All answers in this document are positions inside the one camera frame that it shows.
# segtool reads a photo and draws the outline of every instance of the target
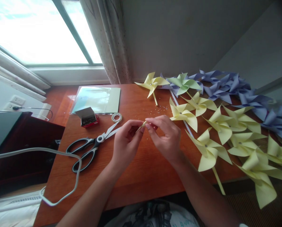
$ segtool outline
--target power outlet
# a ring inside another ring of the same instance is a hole
[[[2,111],[17,112],[18,110],[14,110],[13,109],[14,106],[21,107],[20,105],[16,105],[14,103],[7,102],[7,104],[5,105],[5,107],[4,107],[4,109]]]
[[[23,98],[21,98],[19,96],[14,95],[14,96],[12,96],[12,99],[11,99],[10,102],[12,102],[12,103],[14,103],[16,105],[22,106],[25,103],[25,99],[23,99]]]

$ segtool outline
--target white wall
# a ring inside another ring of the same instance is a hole
[[[252,88],[281,78],[282,2],[274,2],[213,69],[239,72]]]
[[[123,1],[134,78],[210,71],[272,0]]]
[[[25,99],[25,103],[22,107],[34,107],[34,108],[44,108],[44,103],[4,84],[0,81],[0,111],[3,110],[6,103],[9,102],[13,95],[18,95]],[[20,109],[19,111],[30,111],[35,114],[40,114],[41,110],[38,109]]]

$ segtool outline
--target scissors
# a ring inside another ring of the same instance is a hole
[[[116,132],[118,132],[118,130],[121,128],[117,128],[115,129],[114,131],[112,131],[116,125],[118,124],[119,122],[117,122],[116,124],[113,124],[106,132],[104,132],[102,135],[98,136],[97,138],[95,139],[92,139],[92,138],[82,138],[82,139],[78,139],[76,140],[75,142],[73,142],[70,146],[68,146],[68,148],[66,149],[66,153],[68,154],[73,154],[75,152],[78,152],[78,151],[81,151],[81,150],[84,150],[86,147],[88,147],[89,145],[91,144],[94,144],[93,148],[91,150],[89,150],[88,152],[84,153],[81,157],[81,159],[85,159],[88,155],[92,154],[92,158],[90,160],[90,162],[85,166],[83,167],[80,171],[84,170],[85,168],[87,168],[91,163],[92,161],[94,160],[94,157],[96,155],[96,152],[98,150],[98,147],[99,145],[104,142],[107,138],[111,137],[112,135],[114,135]],[[78,147],[77,149],[71,151],[71,148],[74,146],[74,144],[80,142],[80,141],[85,141],[85,144],[83,144],[82,146]],[[77,173],[78,172],[78,166],[79,166],[79,161],[76,162],[73,167],[72,167],[72,171],[74,173]]]

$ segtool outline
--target black cable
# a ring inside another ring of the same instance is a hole
[[[44,109],[44,108],[31,108],[31,107],[13,107],[14,110],[19,110],[19,109]],[[53,112],[50,109],[45,109],[51,112],[51,118],[50,120],[53,118]]]

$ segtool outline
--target forearm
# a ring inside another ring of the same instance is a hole
[[[183,154],[172,165],[191,204],[206,226],[239,226],[240,221],[234,210]]]
[[[110,162],[57,227],[97,226],[106,201],[122,172]]]

